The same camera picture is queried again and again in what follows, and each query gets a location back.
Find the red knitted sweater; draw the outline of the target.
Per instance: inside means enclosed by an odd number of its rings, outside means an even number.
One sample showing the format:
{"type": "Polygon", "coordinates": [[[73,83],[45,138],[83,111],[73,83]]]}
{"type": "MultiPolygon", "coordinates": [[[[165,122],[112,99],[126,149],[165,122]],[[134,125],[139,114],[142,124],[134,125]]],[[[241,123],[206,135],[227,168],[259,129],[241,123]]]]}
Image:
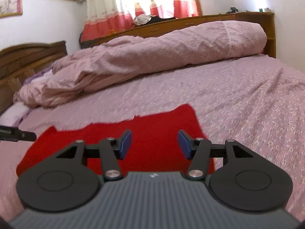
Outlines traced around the red knitted sweater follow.
{"type": "Polygon", "coordinates": [[[93,123],[79,130],[59,131],[49,127],[26,152],[16,173],[46,159],[70,143],[82,139],[96,144],[107,137],[117,138],[125,130],[132,132],[132,144],[126,157],[119,161],[123,172],[183,172],[190,161],[179,148],[177,133],[185,130],[193,138],[206,138],[199,126],[194,109],[184,104],[164,113],[136,116],[118,123],[93,123]]]}

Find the white and red curtain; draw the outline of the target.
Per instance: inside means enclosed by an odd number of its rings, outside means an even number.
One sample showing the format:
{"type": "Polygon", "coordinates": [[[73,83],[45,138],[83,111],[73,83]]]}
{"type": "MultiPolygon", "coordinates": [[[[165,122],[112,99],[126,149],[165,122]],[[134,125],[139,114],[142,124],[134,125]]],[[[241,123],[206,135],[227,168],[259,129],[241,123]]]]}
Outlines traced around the white and red curtain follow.
{"type": "Polygon", "coordinates": [[[203,14],[199,0],[86,0],[86,5],[82,42],[129,30],[140,15],[180,19],[203,14]]]}

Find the pink floral bed sheet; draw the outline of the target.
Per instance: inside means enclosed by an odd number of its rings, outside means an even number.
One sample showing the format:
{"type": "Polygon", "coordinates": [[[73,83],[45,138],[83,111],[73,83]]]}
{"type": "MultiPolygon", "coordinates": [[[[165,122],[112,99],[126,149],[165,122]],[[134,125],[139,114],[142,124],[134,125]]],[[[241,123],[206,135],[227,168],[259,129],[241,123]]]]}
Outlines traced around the pink floral bed sheet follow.
{"type": "Polygon", "coordinates": [[[213,143],[235,139],[289,173],[287,210],[304,219],[304,74],[256,55],[138,77],[53,109],[37,108],[20,129],[81,129],[135,116],[194,108],[213,143]]]}

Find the pink rolled duvet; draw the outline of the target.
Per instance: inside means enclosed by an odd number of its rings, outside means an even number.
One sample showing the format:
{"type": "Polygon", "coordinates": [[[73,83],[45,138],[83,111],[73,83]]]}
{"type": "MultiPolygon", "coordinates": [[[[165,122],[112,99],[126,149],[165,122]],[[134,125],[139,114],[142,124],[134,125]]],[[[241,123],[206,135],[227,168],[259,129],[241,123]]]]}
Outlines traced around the pink rolled duvet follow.
{"type": "Polygon", "coordinates": [[[159,37],[121,36],[54,62],[47,80],[24,85],[14,102],[54,107],[134,77],[263,52],[267,36],[257,23],[215,21],[159,37]]]}

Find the clothes pile on cabinet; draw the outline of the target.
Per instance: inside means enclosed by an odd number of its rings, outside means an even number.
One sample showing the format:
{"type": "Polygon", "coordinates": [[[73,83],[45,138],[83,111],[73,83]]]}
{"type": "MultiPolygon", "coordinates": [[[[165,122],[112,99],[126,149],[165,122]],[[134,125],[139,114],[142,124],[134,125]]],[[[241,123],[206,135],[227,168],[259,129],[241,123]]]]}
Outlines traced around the clothes pile on cabinet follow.
{"type": "Polygon", "coordinates": [[[134,18],[133,25],[135,27],[138,27],[138,26],[149,25],[149,24],[165,22],[165,21],[170,21],[170,20],[176,20],[176,18],[175,17],[160,18],[160,17],[158,17],[156,15],[141,14],[141,15],[139,15],[139,16],[134,18]]]}

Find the white purple pillow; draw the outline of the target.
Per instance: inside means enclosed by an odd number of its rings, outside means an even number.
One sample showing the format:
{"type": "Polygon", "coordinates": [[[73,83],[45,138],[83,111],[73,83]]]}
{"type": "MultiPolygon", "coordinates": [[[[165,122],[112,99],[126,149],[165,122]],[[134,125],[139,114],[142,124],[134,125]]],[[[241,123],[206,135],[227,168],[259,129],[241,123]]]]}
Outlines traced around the white purple pillow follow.
{"type": "MultiPolygon", "coordinates": [[[[41,80],[48,80],[53,76],[52,68],[46,68],[33,76],[27,78],[23,85],[38,82],[41,80]]],[[[10,106],[4,113],[1,115],[1,125],[9,127],[17,127],[22,120],[24,120],[27,115],[31,112],[31,109],[24,105],[22,102],[17,102],[10,106]]]]}

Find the wooden headboard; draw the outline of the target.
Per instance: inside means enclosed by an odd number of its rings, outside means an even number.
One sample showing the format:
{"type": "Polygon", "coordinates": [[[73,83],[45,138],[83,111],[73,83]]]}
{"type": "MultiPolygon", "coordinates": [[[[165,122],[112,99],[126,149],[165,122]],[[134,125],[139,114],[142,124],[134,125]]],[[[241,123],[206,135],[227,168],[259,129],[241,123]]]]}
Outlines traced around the wooden headboard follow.
{"type": "Polygon", "coordinates": [[[28,43],[1,50],[1,113],[13,104],[13,97],[25,79],[67,55],[66,42],[28,43]]]}

